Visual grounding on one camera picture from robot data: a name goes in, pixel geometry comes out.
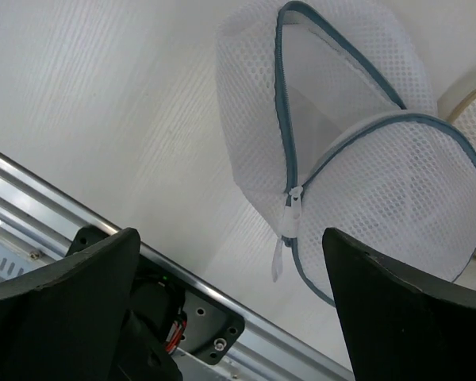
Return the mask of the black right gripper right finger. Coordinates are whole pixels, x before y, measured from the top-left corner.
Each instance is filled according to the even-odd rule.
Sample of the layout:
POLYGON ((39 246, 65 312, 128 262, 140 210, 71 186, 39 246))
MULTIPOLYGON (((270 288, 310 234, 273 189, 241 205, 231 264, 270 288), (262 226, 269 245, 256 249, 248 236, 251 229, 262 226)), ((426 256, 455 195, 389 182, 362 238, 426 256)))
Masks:
POLYGON ((476 380, 476 291, 328 228, 324 260, 357 380, 476 380))

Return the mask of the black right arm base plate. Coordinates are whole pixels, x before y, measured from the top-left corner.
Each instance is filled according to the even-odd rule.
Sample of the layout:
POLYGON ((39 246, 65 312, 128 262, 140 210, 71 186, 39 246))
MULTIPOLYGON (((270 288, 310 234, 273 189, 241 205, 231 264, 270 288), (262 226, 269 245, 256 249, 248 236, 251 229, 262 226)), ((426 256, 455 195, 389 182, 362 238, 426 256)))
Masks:
POLYGON ((189 358, 215 365, 244 331, 238 313, 141 255, 134 229, 109 235, 81 228, 66 257, 85 254, 82 270, 93 300, 122 319, 111 379, 181 379, 189 358))

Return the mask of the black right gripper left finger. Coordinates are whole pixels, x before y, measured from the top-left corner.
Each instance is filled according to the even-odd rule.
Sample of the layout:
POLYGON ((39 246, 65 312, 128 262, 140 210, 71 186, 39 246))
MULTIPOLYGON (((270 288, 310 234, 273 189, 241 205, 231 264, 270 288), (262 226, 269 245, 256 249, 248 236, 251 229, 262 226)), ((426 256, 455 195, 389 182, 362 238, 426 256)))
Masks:
POLYGON ((0 380, 179 380, 129 309, 140 234, 118 233, 0 283, 0 380))

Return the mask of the white mesh laundry bag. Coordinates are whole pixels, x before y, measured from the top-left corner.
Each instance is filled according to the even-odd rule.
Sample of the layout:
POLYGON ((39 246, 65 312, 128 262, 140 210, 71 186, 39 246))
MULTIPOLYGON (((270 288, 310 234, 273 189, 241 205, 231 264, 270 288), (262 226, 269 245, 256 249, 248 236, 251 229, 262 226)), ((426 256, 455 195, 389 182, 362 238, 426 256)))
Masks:
POLYGON ((217 95, 235 183, 303 282, 334 297, 337 228, 452 282, 476 251, 476 150, 437 117, 427 72, 376 1, 253 1, 217 29, 217 95))

